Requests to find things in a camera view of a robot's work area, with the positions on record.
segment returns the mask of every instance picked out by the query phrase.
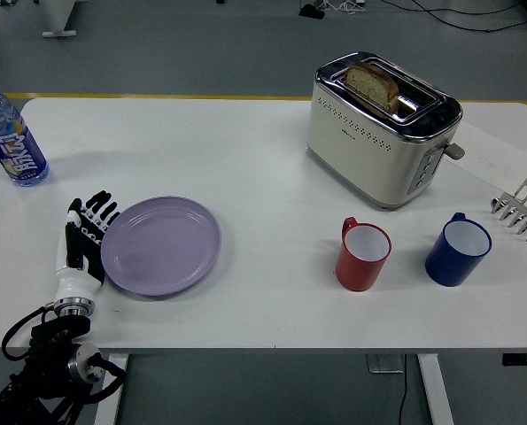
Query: blue mug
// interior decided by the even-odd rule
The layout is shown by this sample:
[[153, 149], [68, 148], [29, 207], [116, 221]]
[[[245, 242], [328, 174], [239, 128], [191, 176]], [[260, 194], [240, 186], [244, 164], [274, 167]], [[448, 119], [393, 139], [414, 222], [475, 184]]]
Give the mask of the blue mug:
[[448, 221], [424, 268], [430, 278], [444, 286], [458, 286], [492, 249], [492, 237], [479, 224], [457, 212]]

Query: purple plate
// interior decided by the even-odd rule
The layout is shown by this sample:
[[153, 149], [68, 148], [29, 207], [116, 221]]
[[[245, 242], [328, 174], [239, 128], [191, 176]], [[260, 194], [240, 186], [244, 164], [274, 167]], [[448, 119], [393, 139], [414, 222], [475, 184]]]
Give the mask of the purple plate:
[[204, 206], [184, 197], [155, 197], [113, 221], [102, 241], [102, 263], [124, 290], [168, 295], [204, 277], [220, 245], [218, 222]]

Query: bottle label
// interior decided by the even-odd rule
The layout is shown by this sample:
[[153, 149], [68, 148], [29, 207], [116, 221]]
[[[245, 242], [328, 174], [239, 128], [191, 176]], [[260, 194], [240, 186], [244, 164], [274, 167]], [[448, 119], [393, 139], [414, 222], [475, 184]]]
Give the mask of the bottle label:
[[0, 162], [13, 180], [32, 179], [43, 172], [46, 159], [27, 126], [18, 120], [9, 124], [15, 131], [0, 135]]

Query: mug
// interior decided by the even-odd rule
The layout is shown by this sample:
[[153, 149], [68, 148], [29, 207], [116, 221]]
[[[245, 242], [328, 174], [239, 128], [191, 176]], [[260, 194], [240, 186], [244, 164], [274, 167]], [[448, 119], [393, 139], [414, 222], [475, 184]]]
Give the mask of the mug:
[[487, 230], [457, 212], [442, 229], [424, 268], [433, 281], [458, 286], [491, 249], [492, 237]]
[[344, 220], [336, 278], [349, 290], [368, 290], [391, 253], [391, 239], [378, 226]]

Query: toaster slot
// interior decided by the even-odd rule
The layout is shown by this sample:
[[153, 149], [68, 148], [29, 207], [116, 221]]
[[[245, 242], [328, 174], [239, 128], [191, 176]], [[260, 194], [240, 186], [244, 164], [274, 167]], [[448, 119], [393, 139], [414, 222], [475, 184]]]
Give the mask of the toaster slot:
[[363, 62], [370, 63], [383, 69], [397, 83], [397, 87], [399, 88], [399, 106], [397, 112], [393, 115], [389, 114], [379, 105], [369, 101], [361, 93], [345, 84], [344, 76], [348, 67], [332, 75], [332, 82], [337, 84], [341, 89], [350, 93], [359, 104], [367, 106], [367, 108], [373, 113], [381, 113], [382, 115], [390, 118], [391, 120], [397, 121], [398, 123], [407, 123], [426, 113], [428, 109], [440, 102], [437, 93], [434, 93], [428, 87], [425, 87], [422, 82], [412, 78], [398, 69], [395, 69], [388, 63], [378, 58], [366, 59]]

